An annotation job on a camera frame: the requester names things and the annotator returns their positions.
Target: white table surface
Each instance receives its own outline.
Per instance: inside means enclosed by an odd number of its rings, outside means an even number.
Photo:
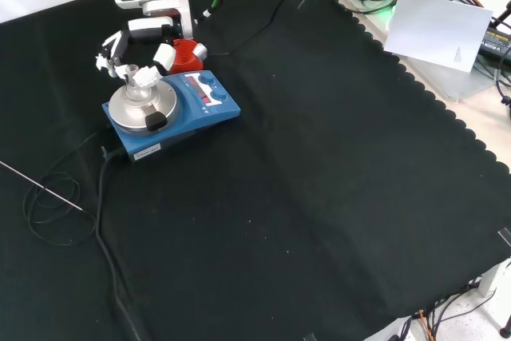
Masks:
[[[339,0],[341,3],[352,8],[348,0]],[[480,0],[487,8],[500,13],[505,9],[509,0]],[[359,21],[366,27],[374,39],[385,42],[386,36],[364,15],[356,15]],[[464,121],[468,129],[475,132],[476,138],[486,144],[486,148],[493,152],[497,160],[511,168],[511,119],[509,108],[501,104],[501,97],[495,86],[482,91],[472,97],[461,101],[452,102],[443,99],[434,90],[434,85],[421,77],[407,60],[401,60],[408,72],[412,73],[416,80],[420,81],[426,89],[433,92],[438,100],[446,104],[458,119]]]

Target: white paper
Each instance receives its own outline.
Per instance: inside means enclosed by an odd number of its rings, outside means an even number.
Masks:
[[[385,51],[470,72],[492,14],[449,0],[398,0]]]

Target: power cable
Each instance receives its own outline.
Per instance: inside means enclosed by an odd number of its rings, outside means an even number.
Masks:
[[[104,161],[101,166],[101,171],[99,174],[99,182],[98,182],[98,198],[97,198],[97,211],[96,211],[96,227],[94,230],[94,235],[96,236],[96,240],[99,243],[101,252],[103,253],[103,256],[105,257],[105,261],[108,264],[109,267],[109,273],[112,280],[112,290],[113,290],[113,298],[115,300],[115,304],[121,311],[121,314],[126,320],[126,323],[129,327],[130,333],[133,335],[136,341],[143,341],[147,339],[146,336],[142,336],[142,331],[138,328],[138,326],[135,324],[135,321],[133,320],[133,317],[130,315],[128,308],[126,307],[125,303],[123,302],[122,298],[119,294],[119,283],[117,280],[117,270],[115,267],[115,259],[111,251],[109,250],[109,247],[107,246],[106,242],[103,240],[103,237],[101,235],[101,218],[102,218],[102,209],[103,209],[103,194],[105,192],[105,174],[108,169],[108,166],[110,164],[110,161],[117,156],[120,156],[121,154],[125,153],[124,149],[118,149],[116,151],[113,151],[111,153],[107,153],[105,149],[103,148],[103,154],[104,154]]]
[[[448,303],[448,301],[453,297],[453,295],[464,295],[466,292],[471,291],[473,289],[478,288],[480,283],[477,282],[471,282],[469,284],[463,285],[457,292],[450,294],[440,301],[436,302],[434,305],[430,305],[429,307],[426,307],[426,309],[423,311],[423,322],[425,322],[424,328],[428,332],[428,336],[430,340],[436,340],[436,335],[434,333],[434,330],[438,328],[438,324],[442,321],[442,319],[439,317],[438,322],[435,322],[435,311],[439,309],[442,305],[445,303]],[[416,313],[415,315],[411,316],[411,319],[420,319],[422,320],[421,313]]]
[[[435,326],[435,328],[433,329],[433,339],[437,339],[437,332],[438,332],[438,328],[440,327],[440,323],[442,322],[442,317],[443,315],[446,313],[446,310],[447,308],[454,302],[456,301],[457,299],[459,299],[461,296],[463,296],[464,294],[466,293],[463,292],[463,293],[460,293],[458,295],[456,295],[451,301],[449,301],[442,309],[442,311],[440,312],[440,315],[438,317],[438,322]]]
[[[500,76],[501,76],[501,69],[502,69],[502,65],[504,64],[504,60],[505,58],[508,56],[509,54],[509,51],[511,51],[511,45],[509,46],[509,48],[502,54],[501,56],[501,60],[498,62],[498,66],[497,66],[497,70],[495,72],[495,85],[497,86],[497,90],[499,92],[499,94],[502,96],[502,101],[501,103],[502,104],[505,104],[507,106],[509,106],[511,104],[511,98],[509,96],[505,96],[501,90],[501,86],[500,86]]]
[[[495,296],[495,293],[497,293],[497,289],[495,289],[492,293],[492,295],[486,299],[485,301],[483,301],[482,303],[480,303],[479,305],[477,305],[474,309],[470,310],[470,311],[466,311],[465,313],[461,313],[459,315],[452,315],[450,317],[447,317],[446,319],[443,319],[441,322],[445,322],[447,321],[448,319],[455,319],[457,317],[461,317],[463,315],[468,315],[469,313],[472,313],[473,311],[476,311],[477,309],[479,309],[480,307],[482,307],[485,303],[487,303],[488,301],[490,301],[494,296]]]
[[[275,6],[275,9],[273,10],[273,12],[271,13],[271,17],[270,19],[266,22],[266,24],[264,26],[262,26],[261,28],[259,28],[254,34],[252,34],[251,36],[249,36],[248,38],[246,38],[244,41],[242,41],[239,45],[237,45],[235,48],[229,50],[228,52],[224,52],[224,53],[221,53],[221,54],[210,54],[209,57],[213,57],[213,56],[227,56],[227,55],[230,55],[230,54],[233,54],[235,53],[237,50],[239,50],[241,47],[243,47],[244,45],[246,45],[247,43],[249,43],[253,38],[259,36],[261,33],[263,33],[272,23],[273,21],[275,20],[275,17],[277,16],[277,13],[279,12],[279,9],[280,7],[282,6],[282,4],[284,3],[285,0],[279,0],[279,2],[277,3],[277,5]]]
[[[481,75],[487,77],[488,79],[492,79],[494,80],[494,72],[492,72],[488,66],[482,62],[482,60],[479,58],[479,57],[476,57],[476,63],[478,65],[480,65],[485,71],[486,73],[482,72],[479,68],[477,68],[476,66],[474,66],[473,68],[479,72]],[[503,85],[504,87],[506,88],[509,88],[511,89],[511,80],[509,80],[509,76],[506,75],[505,73],[501,73],[502,76],[504,76],[506,79],[508,79],[509,83],[506,83],[505,81],[502,81],[502,80],[499,80],[500,84]]]
[[[401,335],[399,336],[399,341],[405,341],[405,338],[408,336],[408,332],[410,331],[412,320],[413,319],[410,317],[403,325]]]

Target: label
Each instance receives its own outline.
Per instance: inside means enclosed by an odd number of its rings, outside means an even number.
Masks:
[[[456,56],[454,57],[454,61],[457,63],[461,63],[461,48],[458,47],[458,50],[456,51]]]
[[[500,54],[506,51],[511,43],[511,39],[504,34],[497,34],[491,30],[486,31],[482,44],[491,50],[498,51]]]
[[[135,159],[135,161],[140,160],[142,157],[149,156],[151,153],[158,152],[160,149],[161,149],[160,143],[152,145],[149,148],[142,149],[140,152],[135,153],[133,155],[133,159]]]

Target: table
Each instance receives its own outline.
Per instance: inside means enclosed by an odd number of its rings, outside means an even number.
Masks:
[[[226,0],[197,37],[223,52],[267,22],[276,1]],[[359,341],[507,255],[495,234],[509,222],[507,170],[331,0],[298,12],[301,1],[286,0],[239,54],[209,62],[240,119],[111,175],[105,236],[158,339]],[[40,176],[102,126],[100,105],[115,85],[93,68],[96,45],[137,17],[83,0],[2,25],[2,91],[24,100],[23,113],[16,103],[0,109],[3,121],[18,117],[3,126],[2,158]],[[367,71],[361,57],[386,70]],[[87,208],[106,143],[66,165],[81,175]],[[26,185],[0,177],[9,185],[2,206],[19,212]],[[427,235],[436,241],[425,248]],[[94,243],[42,247],[17,215],[6,215],[2,239],[9,337],[122,335]],[[459,260],[463,252],[473,257]],[[417,291],[416,275],[431,283]]]
[[[348,8],[354,7],[354,4],[351,3],[350,0],[339,1]],[[505,9],[505,4],[509,0],[481,1],[488,8],[494,10],[495,15],[499,15]],[[356,18],[358,18],[360,23],[366,27],[366,30],[373,35],[374,39],[385,43],[388,29],[384,26],[382,21],[378,19],[377,15],[356,15]],[[509,109],[500,105],[500,95],[491,80],[487,80],[491,85],[489,89],[478,92],[476,95],[460,101],[452,101],[446,98],[444,93],[438,92],[438,88],[435,87],[434,82],[428,81],[427,78],[424,78],[421,73],[418,72],[416,65],[414,65],[417,64],[417,61],[409,61],[407,58],[402,58],[401,63],[406,67],[409,73],[412,73],[417,80],[426,86],[427,90],[434,93],[438,100],[442,100],[448,109],[455,112],[457,118],[466,123],[467,129],[474,131],[476,138],[483,141],[487,149],[493,152],[499,161],[511,167],[511,152],[509,151],[511,145],[511,120],[509,119]],[[501,269],[502,266],[498,264],[483,275],[480,293],[484,297],[488,296],[497,286]],[[388,327],[382,329],[378,334],[366,339],[366,341],[388,340],[393,334],[398,333],[398,330],[405,321],[406,318],[397,319],[395,322],[389,324]]]

